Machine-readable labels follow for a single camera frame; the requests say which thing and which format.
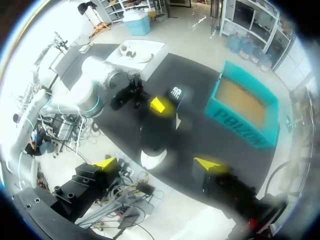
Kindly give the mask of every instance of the plastic bin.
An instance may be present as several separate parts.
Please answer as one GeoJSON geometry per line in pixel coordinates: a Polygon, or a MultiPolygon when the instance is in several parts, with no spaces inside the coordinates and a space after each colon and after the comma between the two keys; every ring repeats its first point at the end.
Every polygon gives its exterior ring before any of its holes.
{"type": "Polygon", "coordinates": [[[145,36],[151,31],[149,15],[142,9],[133,9],[123,15],[123,23],[131,36],[145,36]]]}
{"type": "Polygon", "coordinates": [[[241,49],[241,38],[238,34],[230,34],[228,37],[227,47],[231,52],[238,54],[241,49]]]}

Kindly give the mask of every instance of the blue container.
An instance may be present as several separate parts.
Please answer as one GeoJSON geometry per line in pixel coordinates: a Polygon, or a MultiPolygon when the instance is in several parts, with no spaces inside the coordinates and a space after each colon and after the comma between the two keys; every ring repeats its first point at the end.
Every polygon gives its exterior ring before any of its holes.
{"type": "Polygon", "coordinates": [[[258,66],[260,67],[260,69],[264,72],[269,71],[269,69],[272,66],[272,60],[271,60],[272,55],[271,54],[264,54],[261,57],[261,60],[259,61],[258,66]]]}
{"type": "Polygon", "coordinates": [[[148,16],[145,16],[140,20],[126,21],[123,23],[129,30],[131,36],[145,36],[151,31],[148,16]]]}
{"type": "Polygon", "coordinates": [[[260,61],[263,54],[264,53],[262,52],[261,46],[254,46],[253,53],[250,57],[250,60],[255,64],[257,64],[260,61]]]}
{"type": "Polygon", "coordinates": [[[210,118],[238,134],[256,148],[273,147],[277,143],[279,106],[277,97],[258,79],[241,67],[226,61],[222,74],[232,82],[240,85],[265,106],[264,120],[261,128],[257,128],[227,103],[220,101],[216,94],[221,79],[216,82],[204,113],[210,118]]]}
{"type": "Polygon", "coordinates": [[[245,59],[245,60],[248,60],[250,58],[250,56],[252,55],[252,53],[254,52],[254,49],[255,49],[255,45],[253,43],[253,41],[248,41],[248,42],[245,42],[243,45],[242,45],[242,48],[239,52],[239,55],[245,59]]]}
{"type": "Polygon", "coordinates": [[[241,49],[241,38],[237,34],[230,34],[228,37],[227,47],[231,52],[238,54],[241,49]]]}

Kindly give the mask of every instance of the yellow block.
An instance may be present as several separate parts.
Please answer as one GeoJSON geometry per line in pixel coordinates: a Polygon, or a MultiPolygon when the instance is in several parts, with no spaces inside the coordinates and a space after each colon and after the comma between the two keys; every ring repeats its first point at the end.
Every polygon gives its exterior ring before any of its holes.
{"type": "Polygon", "coordinates": [[[161,103],[161,101],[159,100],[159,98],[155,97],[151,103],[150,103],[150,107],[155,109],[156,111],[158,111],[159,113],[162,113],[166,107],[161,103]]]}
{"type": "Polygon", "coordinates": [[[103,161],[98,161],[96,163],[93,163],[93,165],[97,165],[99,167],[102,167],[102,169],[104,169],[106,166],[108,166],[108,164],[110,164],[113,160],[115,159],[115,157],[110,157],[107,158],[103,161]]]}
{"type": "Polygon", "coordinates": [[[207,171],[209,171],[209,168],[215,167],[215,166],[221,166],[221,164],[207,161],[198,157],[195,157],[194,160],[197,160],[207,171]]]}

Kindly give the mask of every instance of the black mat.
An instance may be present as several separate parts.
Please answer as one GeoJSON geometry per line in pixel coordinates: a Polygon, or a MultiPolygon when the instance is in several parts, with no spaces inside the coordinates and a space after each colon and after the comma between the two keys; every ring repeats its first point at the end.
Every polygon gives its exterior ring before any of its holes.
{"type": "MultiPolygon", "coordinates": [[[[96,44],[93,47],[96,49],[89,51],[86,56],[77,57],[64,73],[62,81],[68,88],[72,87],[81,75],[78,71],[86,57],[103,55],[106,58],[117,46],[96,44]]],[[[144,82],[145,90],[152,95],[162,95],[168,87],[177,83],[192,90],[190,101],[183,102],[178,110],[182,118],[179,129],[182,130],[176,133],[174,143],[168,149],[169,156],[174,156],[171,166],[149,172],[176,190],[210,205],[210,201],[203,198],[201,187],[191,176],[195,156],[207,155],[221,159],[234,169],[240,180],[259,190],[275,153],[275,148],[251,146],[232,131],[204,115],[205,106],[218,76],[219,73],[209,67],[169,53],[149,80],[144,82]]],[[[140,127],[145,116],[144,110],[144,106],[134,109],[131,102],[118,111],[113,111],[106,105],[102,114],[95,118],[100,129],[138,164],[141,153],[140,127]]]]}

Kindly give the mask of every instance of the screw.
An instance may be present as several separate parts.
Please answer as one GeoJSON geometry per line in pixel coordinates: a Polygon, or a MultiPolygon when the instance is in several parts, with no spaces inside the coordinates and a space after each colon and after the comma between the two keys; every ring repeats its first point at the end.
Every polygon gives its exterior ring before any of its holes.
{"type": "Polygon", "coordinates": [[[57,195],[61,195],[62,194],[62,189],[60,186],[55,186],[54,187],[54,191],[57,195]]]}
{"type": "Polygon", "coordinates": [[[70,202],[73,202],[74,200],[76,200],[76,195],[74,195],[73,193],[68,193],[68,195],[66,196],[70,202]]]}

